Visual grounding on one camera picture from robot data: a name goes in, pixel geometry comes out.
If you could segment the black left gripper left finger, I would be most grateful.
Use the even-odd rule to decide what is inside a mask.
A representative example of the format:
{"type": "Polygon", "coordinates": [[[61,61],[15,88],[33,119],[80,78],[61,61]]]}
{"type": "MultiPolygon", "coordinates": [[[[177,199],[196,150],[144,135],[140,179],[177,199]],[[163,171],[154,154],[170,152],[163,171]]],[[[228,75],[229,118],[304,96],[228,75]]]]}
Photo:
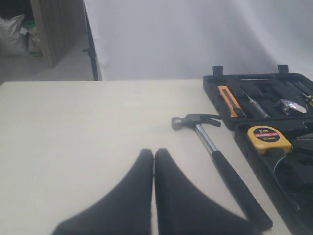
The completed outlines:
{"type": "Polygon", "coordinates": [[[55,235],[149,235],[154,156],[142,149],[123,179],[102,199],[61,222],[55,235]]]}

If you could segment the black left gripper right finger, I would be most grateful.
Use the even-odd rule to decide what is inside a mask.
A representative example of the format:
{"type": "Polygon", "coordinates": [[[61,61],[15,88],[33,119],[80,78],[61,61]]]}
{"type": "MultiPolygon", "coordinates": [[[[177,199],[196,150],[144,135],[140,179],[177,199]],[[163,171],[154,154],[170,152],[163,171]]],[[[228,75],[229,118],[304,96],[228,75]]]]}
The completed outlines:
{"type": "Polygon", "coordinates": [[[166,148],[155,154],[155,197],[161,235],[258,235],[252,223],[202,193],[166,148]]]}

